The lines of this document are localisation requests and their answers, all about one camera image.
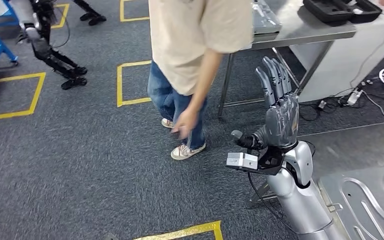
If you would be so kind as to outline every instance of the blue jeans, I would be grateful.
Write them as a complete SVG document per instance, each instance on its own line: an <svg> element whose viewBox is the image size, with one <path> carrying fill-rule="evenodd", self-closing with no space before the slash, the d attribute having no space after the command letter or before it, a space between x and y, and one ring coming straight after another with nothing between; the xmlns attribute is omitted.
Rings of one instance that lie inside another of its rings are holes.
<svg viewBox="0 0 384 240"><path fill-rule="evenodd" d="M174 124L176 124L180 114L188 107L189 102L192 99L192 95L184 96L174 90L154 61L151 62L149 71L148 95L161 116L173 121ZM203 115L206 105L207 99L205 99L204 104L199 111L196 126L189 134L189 139L182 140L182 144L190 144L189 147L191 150L198 149L205 143Z"/></svg>

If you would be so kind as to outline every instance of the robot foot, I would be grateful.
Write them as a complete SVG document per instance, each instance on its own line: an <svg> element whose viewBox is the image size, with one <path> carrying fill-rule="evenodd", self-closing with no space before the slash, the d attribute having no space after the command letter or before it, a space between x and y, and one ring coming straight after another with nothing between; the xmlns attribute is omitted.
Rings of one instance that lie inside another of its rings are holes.
<svg viewBox="0 0 384 240"><path fill-rule="evenodd" d="M76 74L77 76L83 76L87 73L88 73L88 69L86 69L86 67L84 66L78 66L74 68L74 74Z"/></svg>
<svg viewBox="0 0 384 240"><path fill-rule="evenodd" d="M92 19L89 21L89 26L97 25L100 22L105 22L107 20L106 17L102 15L93 16Z"/></svg>
<svg viewBox="0 0 384 240"><path fill-rule="evenodd" d="M73 78L73 79L70 79L70 80L64 82L61 85L61 88L63 90L68 90L68 89L75 88L77 86L85 86L87 83L88 83L88 80L86 80L86 78L76 77L76 78Z"/></svg>
<svg viewBox="0 0 384 240"><path fill-rule="evenodd" d="M80 17L80 21L86 21L93 18L95 15L91 12L87 12Z"/></svg>

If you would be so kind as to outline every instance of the black case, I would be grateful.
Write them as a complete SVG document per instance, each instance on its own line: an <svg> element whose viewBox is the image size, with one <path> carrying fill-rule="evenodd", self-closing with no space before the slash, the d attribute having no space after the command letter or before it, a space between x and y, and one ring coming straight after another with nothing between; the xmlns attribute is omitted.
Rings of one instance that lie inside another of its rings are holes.
<svg viewBox="0 0 384 240"><path fill-rule="evenodd" d="M345 4L351 2L351 0L342 0ZM353 17L349 21L353 24L369 23L374 21L382 13L382 9L368 0L356 0L356 4L348 6L353 14ZM355 9L362 10L361 14L356 14Z"/></svg>
<svg viewBox="0 0 384 240"><path fill-rule="evenodd" d="M331 26L339 26L347 21L352 23L369 23L374 21L382 10L369 0L303 0L305 8L320 21Z"/></svg>

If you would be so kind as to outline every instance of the gray carpet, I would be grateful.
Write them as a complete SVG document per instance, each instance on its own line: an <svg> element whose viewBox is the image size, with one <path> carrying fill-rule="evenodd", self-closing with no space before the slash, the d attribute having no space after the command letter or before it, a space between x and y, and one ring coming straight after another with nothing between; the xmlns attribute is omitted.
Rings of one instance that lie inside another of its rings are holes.
<svg viewBox="0 0 384 240"><path fill-rule="evenodd" d="M244 199L252 194L247 177L224 167L228 152L241 151L230 132L252 132L264 123L265 111L263 104L232 107L217 119L226 60L208 96L207 149L189 160L173 161L170 151L178 141L160 125L151 103L117 108L117 66L151 59L148 21L121 23L118 0L88 2L108 21L90 27L79 21L83 12L71 3L71 37L60 48L88 68L85 87L61 90L61 76L36 60L29 45L15 45L17 27L5 28L2 35L20 65L5 68L10 64L2 56L0 78L38 72L46 72L46 78L34 114L0 119L0 240L101 240L108 233L132 240L213 221L221 221L227 240L296 239L267 209L245 210ZM147 14L145 0L125 6L125 18ZM66 27L52 31L55 45L64 42ZM288 49L281 51L302 77L298 60ZM238 54L229 102L261 96L252 71L262 55L271 54ZM124 100L146 97L147 71L147 66L123 71ZM37 79L0 83L0 113L26 110L36 84ZM382 85L370 87L384 94ZM384 100L376 101L384 108ZM322 113L316 121L301 120L299 133L382 122L379 109L368 102L359 109ZM281 210L276 202L272 207ZM214 236L207 232L182 239Z"/></svg>

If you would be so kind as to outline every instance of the yellow tape square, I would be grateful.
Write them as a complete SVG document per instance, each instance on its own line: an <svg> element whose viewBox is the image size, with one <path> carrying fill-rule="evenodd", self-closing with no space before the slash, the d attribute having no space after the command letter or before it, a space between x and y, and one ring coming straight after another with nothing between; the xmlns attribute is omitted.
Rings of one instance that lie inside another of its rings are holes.
<svg viewBox="0 0 384 240"><path fill-rule="evenodd" d="M62 10L61 21L59 21L58 24L51 26L50 27L51 29L59 29L59 28L64 27L64 24L66 23L67 14L69 13L69 6L70 6L69 3L56 4L55 5L56 8L64 8L64 9Z"/></svg>
<svg viewBox="0 0 384 240"><path fill-rule="evenodd" d="M123 68L151 64L151 61L127 62L117 67L117 107L150 102L151 98L144 97L123 101Z"/></svg>
<svg viewBox="0 0 384 240"><path fill-rule="evenodd" d="M222 230L220 228L221 222L222 221L213 221L213 222L209 222L201 225L191 226L178 231L173 231L173 232L154 235L154 236L140 237L134 240L172 240L172 239L184 238L184 237L195 235L195 234L211 232L211 231L213 231L214 233L214 240L223 240Z"/></svg>
<svg viewBox="0 0 384 240"><path fill-rule="evenodd" d="M27 74L27 75L21 75L21 76L11 76L11 77L1 78L0 83L9 82L13 80L29 79L29 78L39 78L39 81L37 82L36 90L34 91L33 99L31 100L30 108L28 110L2 113L0 114L0 119L8 119L12 117L20 117L20 116L27 116L27 115L33 114L36 109L36 104L38 103L39 95L41 94L45 76L46 76L46 72L39 72L39 73L33 73L33 74Z"/></svg>
<svg viewBox="0 0 384 240"><path fill-rule="evenodd" d="M120 0L120 22L133 22L133 21L143 21L143 20L150 19L149 16L125 18L125 2L128 2L128 1L134 1L134 0Z"/></svg>

